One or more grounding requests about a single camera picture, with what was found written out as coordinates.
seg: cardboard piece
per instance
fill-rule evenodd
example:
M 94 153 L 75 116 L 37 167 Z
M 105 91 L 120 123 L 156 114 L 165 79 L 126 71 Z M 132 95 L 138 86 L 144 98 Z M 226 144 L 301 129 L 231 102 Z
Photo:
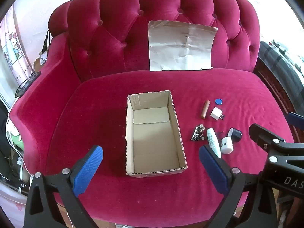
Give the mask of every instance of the cardboard piece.
M 179 21 L 149 21 L 150 71 L 211 69 L 216 27 Z
M 132 94 L 127 102 L 126 174 L 149 177 L 187 169 L 171 92 Z

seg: tufted sofa backrest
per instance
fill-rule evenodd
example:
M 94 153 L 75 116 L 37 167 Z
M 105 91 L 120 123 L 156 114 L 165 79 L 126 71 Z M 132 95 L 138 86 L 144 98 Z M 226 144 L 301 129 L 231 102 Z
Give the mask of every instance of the tufted sofa backrest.
M 259 22 L 247 0 L 72 0 L 50 17 L 52 36 L 68 31 L 81 81 L 148 70 L 148 22 L 171 20 L 218 27 L 211 64 L 253 71 Z

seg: sofa armrest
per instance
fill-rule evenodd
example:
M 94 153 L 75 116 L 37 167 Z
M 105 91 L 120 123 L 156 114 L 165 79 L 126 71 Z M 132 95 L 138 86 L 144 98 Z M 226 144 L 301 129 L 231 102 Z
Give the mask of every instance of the sofa armrest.
M 73 66 L 68 34 L 52 39 L 41 75 L 13 106 L 10 118 L 24 142 L 31 173 L 45 172 L 50 142 L 69 98 L 81 84 Z

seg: blue key fob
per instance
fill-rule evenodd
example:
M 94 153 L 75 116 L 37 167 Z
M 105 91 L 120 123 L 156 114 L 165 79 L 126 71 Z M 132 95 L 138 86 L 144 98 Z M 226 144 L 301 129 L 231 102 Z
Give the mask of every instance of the blue key fob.
M 217 105 L 221 105 L 221 104 L 223 103 L 223 100 L 222 100 L 221 98 L 217 98 L 217 99 L 215 100 L 215 103 L 216 103 Z

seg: open cardboard box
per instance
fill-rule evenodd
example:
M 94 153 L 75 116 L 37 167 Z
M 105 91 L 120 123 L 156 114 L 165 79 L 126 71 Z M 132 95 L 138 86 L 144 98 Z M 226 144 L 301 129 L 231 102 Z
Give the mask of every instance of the open cardboard box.
M 170 91 L 128 96 L 126 174 L 149 177 L 187 169 Z

